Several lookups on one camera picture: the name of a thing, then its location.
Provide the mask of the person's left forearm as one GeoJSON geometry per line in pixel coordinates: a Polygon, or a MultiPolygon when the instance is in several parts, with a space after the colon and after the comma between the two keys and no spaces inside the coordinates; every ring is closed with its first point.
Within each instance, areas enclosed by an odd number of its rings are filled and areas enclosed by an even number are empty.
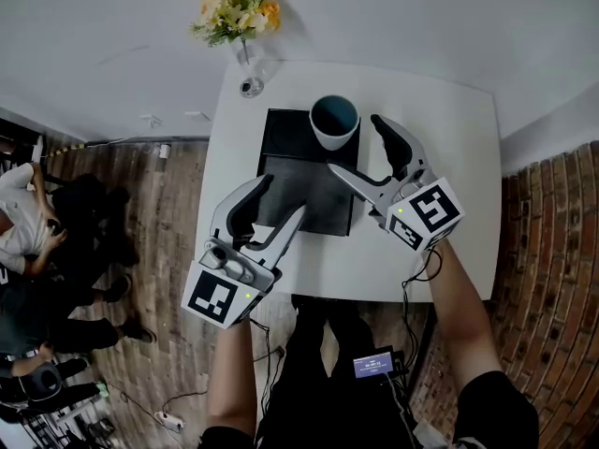
{"type": "Polygon", "coordinates": [[[218,332],[207,393],[209,426],[234,428],[253,439],[256,396],[251,322],[245,319],[218,332]]]}

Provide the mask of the person's right forearm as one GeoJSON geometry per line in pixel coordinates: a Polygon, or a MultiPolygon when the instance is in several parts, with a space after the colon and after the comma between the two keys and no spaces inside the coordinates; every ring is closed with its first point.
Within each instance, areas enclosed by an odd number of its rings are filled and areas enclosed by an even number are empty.
{"type": "Polygon", "coordinates": [[[458,393],[475,378],[501,369],[483,301],[450,242],[436,247],[427,268],[432,302],[458,393]]]}

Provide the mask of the black tray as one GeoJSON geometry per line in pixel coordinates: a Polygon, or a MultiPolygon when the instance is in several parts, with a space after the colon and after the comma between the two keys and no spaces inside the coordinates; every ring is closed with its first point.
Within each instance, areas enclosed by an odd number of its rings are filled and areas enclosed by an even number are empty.
{"type": "Polygon", "coordinates": [[[260,198],[256,222],[275,227],[304,203],[302,231],[348,236],[354,195],[327,163],[355,169],[358,149],[359,132],[329,152],[317,140],[307,110],[269,109],[256,174],[271,174],[273,180],[260,198]]]}

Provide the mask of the clear glass vase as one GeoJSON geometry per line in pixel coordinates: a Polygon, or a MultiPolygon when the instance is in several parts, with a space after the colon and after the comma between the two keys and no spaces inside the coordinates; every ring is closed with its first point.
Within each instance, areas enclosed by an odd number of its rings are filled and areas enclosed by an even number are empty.
{"type": "Polygon", "coordinates": [[[233,40],[230,48],[243,74],[240,94],[248,99],[261,95],[282,63],[274,48],[263,39],[242,38],[233,40]]]}

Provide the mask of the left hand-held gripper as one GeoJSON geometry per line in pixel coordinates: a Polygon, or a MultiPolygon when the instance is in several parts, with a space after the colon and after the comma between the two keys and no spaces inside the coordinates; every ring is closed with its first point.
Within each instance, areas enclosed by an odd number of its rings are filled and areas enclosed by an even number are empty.
{"type": "Polygon", "coordinates": [[[229,328],[249,317],[281,278],[276,266],[300,229],[306,205],[290,212],[265,241],[250,241],[260,198],[272,181],[271,174],[256,177],[217,205],[210,227],[214,239],[207,240],[205,253],[191,263],[188,272],[181,303],[184,310],[229,328]],[[243,254],[237,252],[241,247],[243,254]]]}

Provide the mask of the white power strip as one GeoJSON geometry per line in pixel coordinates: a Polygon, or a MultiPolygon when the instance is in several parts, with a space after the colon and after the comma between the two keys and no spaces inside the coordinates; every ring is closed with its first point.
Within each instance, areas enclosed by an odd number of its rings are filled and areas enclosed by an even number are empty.
{"type": "Polygon", "coordinates": [[[180,417],[163,410],[155,412],[153,416],[164,428],[177,434],[181,434],[185,427],[185,422],[180,417]]]}

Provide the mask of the small screen device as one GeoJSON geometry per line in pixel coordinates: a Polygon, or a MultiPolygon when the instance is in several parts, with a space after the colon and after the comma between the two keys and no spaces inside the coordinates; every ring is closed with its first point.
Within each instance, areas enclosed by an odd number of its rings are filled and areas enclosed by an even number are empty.
{"type": "Polygon", "coordinates": [[[390,351],[355,358],[353,366],[357,379],[388,375],[394,371],[394,361],[390,351]]]}

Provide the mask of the person's black trousers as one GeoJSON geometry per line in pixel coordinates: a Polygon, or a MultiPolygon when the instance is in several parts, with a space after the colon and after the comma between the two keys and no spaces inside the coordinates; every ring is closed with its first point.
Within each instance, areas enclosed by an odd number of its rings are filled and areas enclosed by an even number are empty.
{"type": "Polygon", "coordinates": [[[357,378],[353,362],[375,352],[349,301],[294,295],[294,331],[259,424],[259,449],[415,449],[407,414],[384,377],[357,378]]]}

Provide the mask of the person's black shirt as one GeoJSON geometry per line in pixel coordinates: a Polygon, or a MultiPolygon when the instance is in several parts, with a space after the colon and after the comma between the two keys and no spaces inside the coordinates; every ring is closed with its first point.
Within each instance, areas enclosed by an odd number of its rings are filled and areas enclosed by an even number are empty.
{"type": "MultiPolygon", "coordinates": [[[[433,437],[434,427],[416,426],[415,439],[426,449],[449,449],[440,443],[425,443],[433,437]]],[[[538,449],[539,422],[534,406],[501,371],[477,376],[458,396],[458,417],[452,449],[538,449]]],[[[318,439],[300,442],[299,449],[358,449],[362,442],[324,442],[318,439]]],[[[232,427],[209,427],[197,449],[256,449],[255,441],[232,427]]]]}

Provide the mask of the white cup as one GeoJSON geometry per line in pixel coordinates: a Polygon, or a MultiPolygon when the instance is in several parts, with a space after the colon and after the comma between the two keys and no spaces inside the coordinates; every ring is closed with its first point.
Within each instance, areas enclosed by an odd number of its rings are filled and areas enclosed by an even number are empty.
{"type": "Polygon", "coordinates": [[[319,98],[309,111],[309,119],[320,145],[330,152],[344,146],[360,124],[354,104],[340,95],[319,98]]]}

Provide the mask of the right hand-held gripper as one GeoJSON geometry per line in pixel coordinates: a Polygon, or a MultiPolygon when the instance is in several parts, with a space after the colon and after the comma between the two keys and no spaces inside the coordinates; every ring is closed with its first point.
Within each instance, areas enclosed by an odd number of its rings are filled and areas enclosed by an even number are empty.
{"type": "Polygon", "coordinates": [[[419,180],[409,177],[427,164],[424,148],[412,133],[379,114],[372,114],[371,122],[383,140],[392,176],[375,181],[350,167],[327,166],[361,200],[388,205],[382,228],[411,251],[422,253],[448,237],[464,210],[446,178],[437,178],[428,168],[419,180]]]}

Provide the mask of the yellow flower bouquet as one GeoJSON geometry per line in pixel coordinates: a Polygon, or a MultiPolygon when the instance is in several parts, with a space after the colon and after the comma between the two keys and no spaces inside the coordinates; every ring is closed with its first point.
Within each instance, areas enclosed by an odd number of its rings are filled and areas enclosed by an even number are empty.
{"type": "Polygon", "coordinates": [[[217,47],[277,32],[280,25],[281,10],[275,0],[202,0],[189,33],[217,47]]]}

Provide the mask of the black yellow striped tape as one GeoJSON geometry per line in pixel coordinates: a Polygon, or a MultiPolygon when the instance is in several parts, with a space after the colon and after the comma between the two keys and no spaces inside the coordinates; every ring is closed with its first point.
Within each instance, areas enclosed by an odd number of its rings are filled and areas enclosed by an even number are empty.
{"type": "Polygon", "coordinates": [[[54,156],[61,155],[61,154],[67,153],[67,152],[74,152],[77,150],[86,149],[88,146],[89,145],[87,143],[78,143],[78,144],[72,144],[69,146],[64,146],[62,148],[55,149],[51,152],[48,152],[47,154],[45,154],[43,156],[43,158],[45,158],[45,159],[53,158],[54,156]]]}

